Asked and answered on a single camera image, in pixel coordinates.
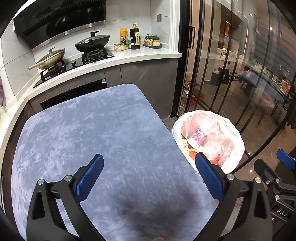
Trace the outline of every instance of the wok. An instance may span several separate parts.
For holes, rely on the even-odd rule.
[[[36,64],[30,66],[29,69],[33,69],[35,67],[38,67],[39,69],[48,69],[60,62],[65,55],[65,49],[52,51],[53,49],[54,48],[48,50],[49,53],[40,59]]]
[[[75,44],[75,48],[84,53],[102,49],[109,41],[110,35],[97,35],[99,31],[90,32],[91,37],[83,39]]]

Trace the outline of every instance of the gas stove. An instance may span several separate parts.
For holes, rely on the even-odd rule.
[[[83,53],[81,58],[75,59],[68,64],[65,64],[65,62],[61,60],[61,62],[56,65],[42,71],[40,73],[41,79],[33,86],[33,88],[71,69],[112,57],[114,57],[114,54],[103,48],[89,53]]]

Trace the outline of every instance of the blue gripper pad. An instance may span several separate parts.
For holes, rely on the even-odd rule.
[[[276,152],[276,157],[285,164],[285,166],[290,170],[295,170],[295,161],[292,157],[290,157],[287,153],[285,153],[282,149],[279,149]]]
[[[224,199],[223,184],[214,170],[213,166],[203,153],[198,153],[195,157],[195,165],[202,176],[212,197],[220,202]]]
[[[90,167],[86,170],[79,182],[76,184],[75,199],[78,203],[87,198],[96,180],[101,174],[103,167],[104,159],[101,155],[98,155]]]

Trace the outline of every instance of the white countertop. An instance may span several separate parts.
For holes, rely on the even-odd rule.
[[[152,59],[162,59],[162,58],[180,58],[181,53],[171,51],[165,48],[162,49],[151,49],[147,47],[141,47],[138,50],[127,49],[121,52],[114,52],[113,58],[100,60],[94,63],[89,63],[75,69],[69,70],[65,73],[62,73],[44,83],[37,86],[33,89],[33,86],[40,80],[40,77],[32,78],[29,82],[30,86],[27,87],[27,90],[23,91],[21,96],[17,97],[15,103],[1,116],[0,118],[0,171],[2,168],[2,162],[4,158],[4,153],[8,143],[8,139],[12,132],[12,129],[23,110],[26,103],[33,97],[41,94],[42,92],[60,84],[67,80],[73,79],[77,76],[90,73],[99,69],[108,68],[111,66],[126,64],[136,61],[145,61]]]

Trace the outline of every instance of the wall switch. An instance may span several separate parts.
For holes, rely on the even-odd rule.
[[[161,14],[157,14],[157,22],[158,22],[158,23],[161,22]]]

